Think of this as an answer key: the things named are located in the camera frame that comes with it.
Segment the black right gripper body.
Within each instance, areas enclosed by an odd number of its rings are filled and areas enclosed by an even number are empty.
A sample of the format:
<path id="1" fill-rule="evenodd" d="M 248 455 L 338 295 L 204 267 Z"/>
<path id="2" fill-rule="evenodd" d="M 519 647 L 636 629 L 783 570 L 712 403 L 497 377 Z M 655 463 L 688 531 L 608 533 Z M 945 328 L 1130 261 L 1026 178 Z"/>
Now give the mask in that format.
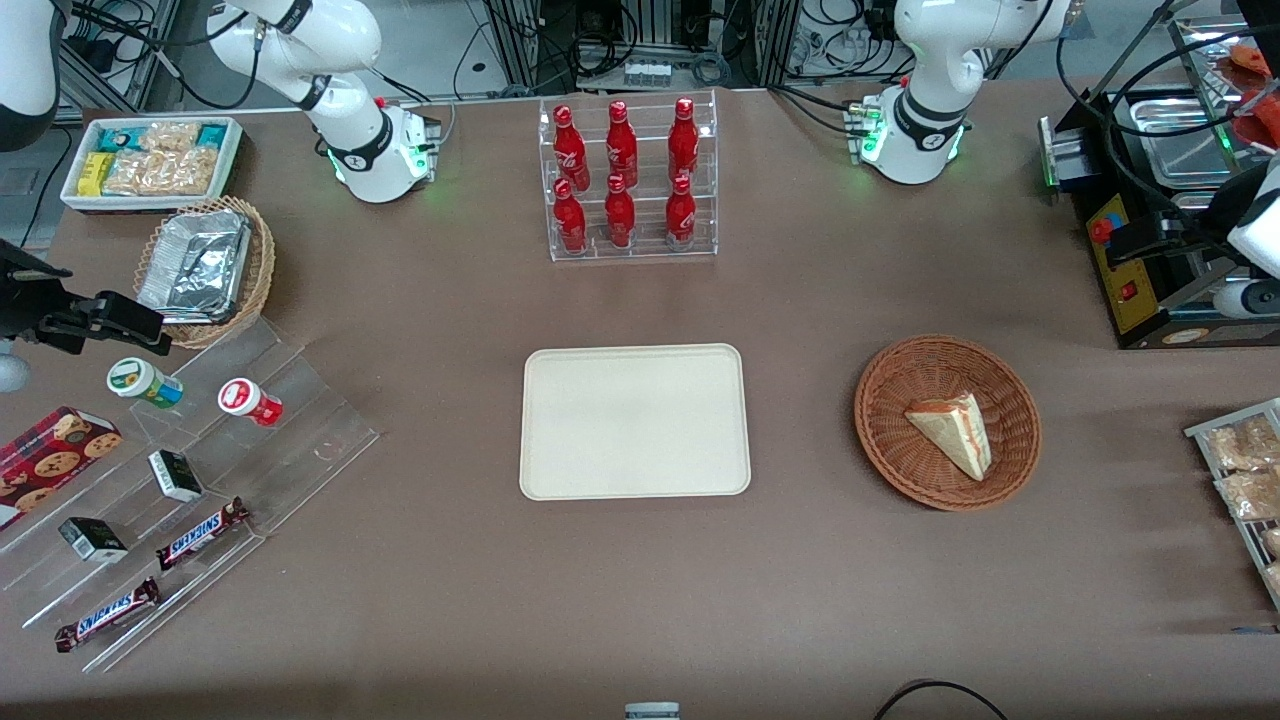
<path id="1" fill-rule="evenodd" d="M 73 272 L 47 264 L 6 240 L 1 241 L 1 337 L 14 340 L 65 310 L 70 295 L 63 281 Z"/>

